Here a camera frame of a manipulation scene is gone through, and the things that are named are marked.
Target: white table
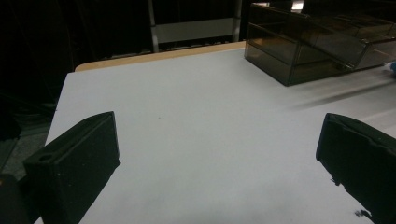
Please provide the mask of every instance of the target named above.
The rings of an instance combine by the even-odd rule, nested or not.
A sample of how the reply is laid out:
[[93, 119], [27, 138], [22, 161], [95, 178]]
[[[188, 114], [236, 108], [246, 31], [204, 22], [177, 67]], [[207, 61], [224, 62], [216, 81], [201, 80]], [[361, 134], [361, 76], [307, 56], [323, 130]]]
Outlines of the white table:
[[121, 166], [81, 223], [371, 223], [315, 159], [322, 121], [396, 136], [388, 67], [287, 88], [243, 49], [69, 74], [47, 142], [110, 110]]

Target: transparent plastic bin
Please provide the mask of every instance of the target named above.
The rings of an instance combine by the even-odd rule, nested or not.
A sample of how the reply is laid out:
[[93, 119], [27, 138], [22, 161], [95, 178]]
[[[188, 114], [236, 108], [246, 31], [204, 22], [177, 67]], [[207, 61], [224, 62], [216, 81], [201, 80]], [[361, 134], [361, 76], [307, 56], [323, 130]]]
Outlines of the transparent plastic bin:
[[[310, 16], [291, 6], [291, 1], [252, 4], [245, 53], [284, 85], [396, 61], [393, 22], [362, 13]], [[257, 50], [271, 59], [259, 60]], [[285, 64], [277, 68], [288, 67], [280, 69], [286, 74], [271, 68], [274, 60]]]

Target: floor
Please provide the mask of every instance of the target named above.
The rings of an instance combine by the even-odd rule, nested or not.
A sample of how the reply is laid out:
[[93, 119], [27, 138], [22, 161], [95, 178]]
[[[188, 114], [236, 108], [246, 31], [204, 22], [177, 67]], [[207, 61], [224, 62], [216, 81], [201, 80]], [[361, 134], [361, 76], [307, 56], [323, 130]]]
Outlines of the floor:
[[13, 117], [21, 127], [21, 135], [0, 141], [0, 173], [20, 180], [25, 176], [23, 161], [45, 145], [51, 119], [30, 111], [18, 111]]

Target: wooden table edge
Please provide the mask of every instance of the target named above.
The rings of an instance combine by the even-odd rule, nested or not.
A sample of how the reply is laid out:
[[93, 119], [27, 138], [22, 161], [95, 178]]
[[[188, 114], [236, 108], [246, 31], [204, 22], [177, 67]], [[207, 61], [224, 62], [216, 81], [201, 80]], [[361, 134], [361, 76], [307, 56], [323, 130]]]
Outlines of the wooden table edge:
[[211, 45], [211, 46], [200, 47], [200, 48], [166, 51], [166, 52], [162, 52], [162, 53], [146, 54], [146, 55], [140, 55], [140, 56], [134, 56], [134, 57], [93, 62], [93, 63], [83, 63], [76, 68], [76, 72], [111, 67], [111, 66], [132, 64], [132, 63], [144, 63], [144, 62], [151, 62], [151, 61], [157, 61], [157, 60], [162, 60], [162, 59], [178, 58], [178, 57], [183, 57], [183, 56], [223, 51], [223, 50], [228, 50], [228, 49], [241, 49], [241, 48], [245, 47], [245, 44], [246, 44], [246, 42], [243, 41], [243, 42], [235, 42], [235, 43], [230, 43], [230, 44]]

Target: white tabletop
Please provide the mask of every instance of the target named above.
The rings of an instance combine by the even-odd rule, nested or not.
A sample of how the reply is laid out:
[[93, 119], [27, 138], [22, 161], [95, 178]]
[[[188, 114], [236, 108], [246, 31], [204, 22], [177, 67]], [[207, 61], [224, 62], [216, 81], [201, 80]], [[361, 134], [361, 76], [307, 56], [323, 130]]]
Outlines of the white tabletop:
[[242, 49], [69, 74], [47, 142], [114, 111], [121, 166], [81, 223], [371, 223], [315, 153], [326, 113], [396, 136], [388, 67], [284, 87]]

